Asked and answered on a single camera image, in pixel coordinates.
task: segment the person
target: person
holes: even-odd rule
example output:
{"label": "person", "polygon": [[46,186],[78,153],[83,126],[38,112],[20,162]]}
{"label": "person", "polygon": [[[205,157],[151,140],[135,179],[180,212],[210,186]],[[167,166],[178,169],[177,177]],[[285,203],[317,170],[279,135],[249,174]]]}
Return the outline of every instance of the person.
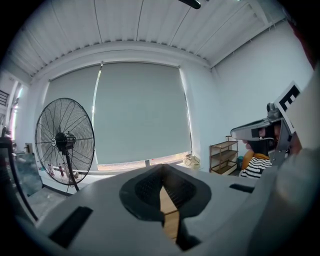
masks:
{"label": "person", "polygon": [[[280,136],[280,125],[274,126],[274,140],[275,143],[278,142]],[[264,137],[266,136],[265,128],[261,128],[259,130],[259,136]],[[263,171],[272,166],[272,163],[267,155],[261,153],[255,153],[251,146],[249,145],[248,141],[243,140],[245,143],[245,148],[249,150],[247,154],[245,154],[242,164],[242,171],[239,173],[239,177],[243,178],[250,178],[250,179],[259,179],[263,173]],[[296,155],[302,149],[300,140],[296,133],[293,134],[290,146],[289,146],[289,154]]]}

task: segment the roller blind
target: roller blind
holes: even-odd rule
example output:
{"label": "roller blind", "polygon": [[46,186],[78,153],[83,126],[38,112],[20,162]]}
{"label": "roller blind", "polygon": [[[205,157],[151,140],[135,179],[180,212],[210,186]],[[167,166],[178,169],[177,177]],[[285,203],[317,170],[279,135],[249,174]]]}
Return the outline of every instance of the roller blind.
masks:
{"label": "roller blind", "polygon": [[50,82],[44,107],[59,98],[70,98],[83,106],[91,119],[92,104],[100,65],[82,68]]}
{"label": "roller blind", "polygon": [[103,65],[95,98],[94,134],[98,164],[190,151],[179,69],[147,63]]}

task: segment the wooden shelf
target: wooden shelf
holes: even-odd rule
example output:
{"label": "wooden shelf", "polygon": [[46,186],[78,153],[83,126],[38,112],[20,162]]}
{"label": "wooden shelf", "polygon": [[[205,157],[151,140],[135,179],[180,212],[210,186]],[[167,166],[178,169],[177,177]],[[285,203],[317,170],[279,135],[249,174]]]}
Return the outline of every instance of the wooden shelf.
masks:
{"label": "wooden shelf", "polygon": [[225,167],[218,169],[218,170],[212,170],[212,168],[211,168],[211,173],[215,172],[215,173],[221,174],[221,175],[229,175],[230,173],[232,173],[232,171],[230,173],[228,171],[236,165],[237,165],[236,163],[234,163],[233,165],[226,165]]}
{"label": "wooden shelf", "polygon": [[221,142],[219,144],[216,144],[216,145],[212,145],[211,147],[213,148],[218,148],[218,149],[225,149],[225,148],[228,148],[234,144],[238,143],[238,141],[234,140],[234,141],[225,141],[225,142]]}
{"label": "wooden shelf", "polygon": [[228,160],[230,157],[233,157],[237,153],[238,151],[236,150],[225,150],[221,152],[221,157],[220,157],[220,153],[217,153],[212,155],[211,158],[215,160],[219,160],[220,162],[225,162],[226,160]]}

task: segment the corrugated metal ceiling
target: corrugated metal ceiling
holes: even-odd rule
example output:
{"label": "corrugated metal ceiling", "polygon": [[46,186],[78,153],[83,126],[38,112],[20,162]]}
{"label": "corrugated metal ceiling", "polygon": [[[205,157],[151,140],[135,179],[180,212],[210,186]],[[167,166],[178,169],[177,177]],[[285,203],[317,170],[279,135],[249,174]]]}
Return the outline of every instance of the corrugated metal ceiling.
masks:
{"label": "corrugated metal ceiling", "polygon": [[178,0],[48,0],[18,32],[8,56],[34,76],[78,49],[143,41],[182,49],[215,65],[284,18],[270,0],[200,2],[196,10]]}

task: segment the black slot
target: black slot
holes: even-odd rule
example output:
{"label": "black slot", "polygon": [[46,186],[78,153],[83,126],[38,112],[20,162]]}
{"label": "black slot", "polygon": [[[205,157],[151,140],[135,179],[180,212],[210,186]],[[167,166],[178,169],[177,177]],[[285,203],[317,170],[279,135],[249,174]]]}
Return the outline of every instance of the black slot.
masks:
{"label": "black slot", "polygon": [[69,217],[50,235],[50,239],[58,245],[67,248],[76,237],[93,212],[88,207],[79,206]]}
{"label": "black slot", "polygon": [[254,191],[254,187],[252,186],[246,186],[246,185],[241,185],[241,184],[232,184],[229,186],[230,189],[234,189],[234,190],[239,190],[242,192],[246,192],[246,193],[252,193]]}

